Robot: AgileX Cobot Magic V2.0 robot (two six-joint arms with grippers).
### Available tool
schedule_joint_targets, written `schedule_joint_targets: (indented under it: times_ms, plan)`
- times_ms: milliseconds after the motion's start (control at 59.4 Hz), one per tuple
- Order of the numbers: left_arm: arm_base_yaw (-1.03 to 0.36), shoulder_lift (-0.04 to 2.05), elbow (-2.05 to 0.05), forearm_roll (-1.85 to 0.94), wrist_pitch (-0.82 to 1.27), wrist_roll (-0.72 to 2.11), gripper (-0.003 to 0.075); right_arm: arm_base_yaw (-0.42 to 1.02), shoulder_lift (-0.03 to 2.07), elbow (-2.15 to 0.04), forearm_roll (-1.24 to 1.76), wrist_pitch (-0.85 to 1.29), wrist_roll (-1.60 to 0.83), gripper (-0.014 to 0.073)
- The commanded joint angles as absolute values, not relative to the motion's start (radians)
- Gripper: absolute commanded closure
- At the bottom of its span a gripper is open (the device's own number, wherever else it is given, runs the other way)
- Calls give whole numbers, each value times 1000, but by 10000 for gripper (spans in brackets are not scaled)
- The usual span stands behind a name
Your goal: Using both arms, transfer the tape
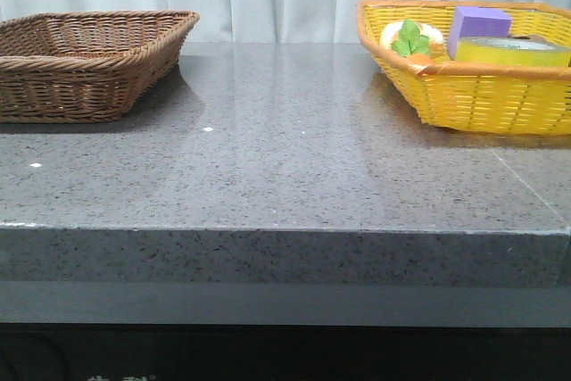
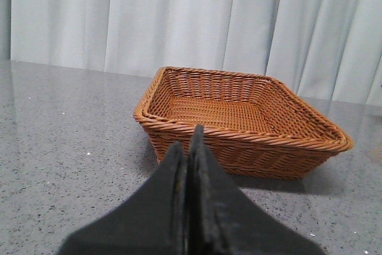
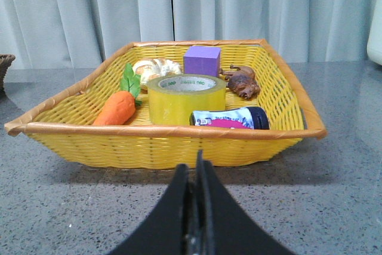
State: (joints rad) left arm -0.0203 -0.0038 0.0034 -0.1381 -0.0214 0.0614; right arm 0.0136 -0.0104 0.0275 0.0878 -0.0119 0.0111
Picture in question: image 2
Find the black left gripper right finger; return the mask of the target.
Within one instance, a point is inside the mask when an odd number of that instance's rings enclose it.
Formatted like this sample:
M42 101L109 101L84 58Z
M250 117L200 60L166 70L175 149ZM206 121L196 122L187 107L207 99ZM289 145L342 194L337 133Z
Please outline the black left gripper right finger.
M238 188L204 143L201 125L190 143L188 184L190 254L323 254Z

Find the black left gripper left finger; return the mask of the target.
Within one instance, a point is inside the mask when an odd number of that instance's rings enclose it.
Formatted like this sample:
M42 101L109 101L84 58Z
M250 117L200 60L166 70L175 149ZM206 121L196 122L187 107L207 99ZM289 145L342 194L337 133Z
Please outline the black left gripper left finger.
M59 254L184 254L187 162L173 143L156 171L104 217L70 234Z

